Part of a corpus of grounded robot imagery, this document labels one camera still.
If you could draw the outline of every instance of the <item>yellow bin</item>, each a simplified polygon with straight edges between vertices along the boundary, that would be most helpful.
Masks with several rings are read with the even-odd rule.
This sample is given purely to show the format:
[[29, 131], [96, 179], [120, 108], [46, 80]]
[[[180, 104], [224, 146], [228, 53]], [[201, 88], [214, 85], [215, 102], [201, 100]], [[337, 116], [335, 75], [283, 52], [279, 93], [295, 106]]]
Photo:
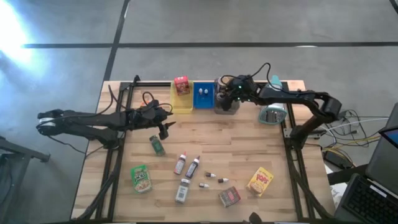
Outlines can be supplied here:
[[189, 82], [189, 94], [179, 96], [175, 89], [174, 82], [170, 86], [170, 104], [173, 106], [173, 113], [192, 113], [193, 109], [193, 81]]

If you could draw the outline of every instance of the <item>blue bin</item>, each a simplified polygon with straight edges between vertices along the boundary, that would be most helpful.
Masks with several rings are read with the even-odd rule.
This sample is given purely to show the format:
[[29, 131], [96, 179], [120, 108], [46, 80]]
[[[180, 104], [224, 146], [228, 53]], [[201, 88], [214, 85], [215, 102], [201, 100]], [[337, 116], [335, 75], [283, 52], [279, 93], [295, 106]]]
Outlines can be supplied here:
[[214, 108], [214, 83], [213, 82], [194, 82], [193, 83], [193, 107], [196, 109]]

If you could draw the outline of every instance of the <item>sauce bottle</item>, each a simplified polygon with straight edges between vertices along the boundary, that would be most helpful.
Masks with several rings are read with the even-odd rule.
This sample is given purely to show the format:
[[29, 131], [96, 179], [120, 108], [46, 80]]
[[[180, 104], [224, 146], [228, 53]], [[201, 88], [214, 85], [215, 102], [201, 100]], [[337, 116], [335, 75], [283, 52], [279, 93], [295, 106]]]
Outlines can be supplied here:
[[200, 156], [198, 156], [196, 159], [193, 160], [193, 162], [189, 166], [187, 173], [185, 174], [185, 176], [188, 177], [189, 179], [193, 177], [193, 174], [195, 173], [196, 169], [199, 166], [199, 158]]
[[184, 168], [185, 165], [185, 159], [187, 158], [187, 152], [184, 152], [184, 154], [182, 154], [180, 156], [180, 158], [177, 161], [177, 164], [175, 165], [175, 169], [174, 169], [174, 174], [181, 174], [182, 169]]
[[185, 202], [185, 199], [187, 198], [188, 187], [189, 187], [190, 183], [191, 183], [190, 180], [181, 179], [180, 186], [178, 187], [178, 190], [177, 190], [177, 195], [175, 196], [176, 202], [178, 202], [178, 203]]
[[160, 143], [160, 140], [156, 136], [150, 137], [149, 140], [155, 150], [156, 156], [164, 156], [166, 154], [162, 143]]

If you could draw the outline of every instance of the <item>white cable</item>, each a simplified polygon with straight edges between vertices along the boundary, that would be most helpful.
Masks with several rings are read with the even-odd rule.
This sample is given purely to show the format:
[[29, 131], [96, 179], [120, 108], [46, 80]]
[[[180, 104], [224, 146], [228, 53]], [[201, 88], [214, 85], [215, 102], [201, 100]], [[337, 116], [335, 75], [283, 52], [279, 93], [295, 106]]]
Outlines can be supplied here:
[[336, 137], [329, 129], [322, 127], [322, 126], [319, 126], [319, 128], [325, 129], [327, 132], [329, 132], [331, 134], [331, 136], [333, 137], [333, 144], [336, 144]]
[[342, 124], [342, 125], [339, 125], [339, 126], [335, 126], [335, 127], [329, 128], [329, 129], [325, 129], [324, 127], [321, 127], [321, 128], [323, 128], [323, 129], [325, 129], [327, 131], [330, 131], [330, 130], [333, 130], [333, 129], [336, 129], [336, 128], [340, 128], [340, 127], [343, 127], [343, 126], [347, 126], [347, 125], [350, 125], [350, 124], [357, 124], [357, 123], [368, 122], [368, 121], [380, 121], [380, 120], [385, 120], [385, 119], [388, 119], [388, 118], [378, 118], [378, 119], [369, 119], [369, 120], [363, 120], [363, 121], [355, 121], [355, 122], [351, 122], [351, 123], [348, 123], [348, 124]]

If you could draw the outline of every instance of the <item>monitor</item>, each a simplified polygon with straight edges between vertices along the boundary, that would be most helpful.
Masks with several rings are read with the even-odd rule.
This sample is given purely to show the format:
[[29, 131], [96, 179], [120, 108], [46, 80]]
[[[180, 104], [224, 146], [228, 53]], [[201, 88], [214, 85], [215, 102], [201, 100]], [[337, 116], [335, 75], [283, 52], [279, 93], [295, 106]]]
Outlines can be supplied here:
[[365, 174], [387, 190], [398, 195], [398, 149], [392, 142], [398, 127], [398, 103], [394, 105], [386, 127], [379, 132], [382, 137], [374, 149]]
[[398, 126], [383, 128], [379, 131], [380, 135], [398, 149]]

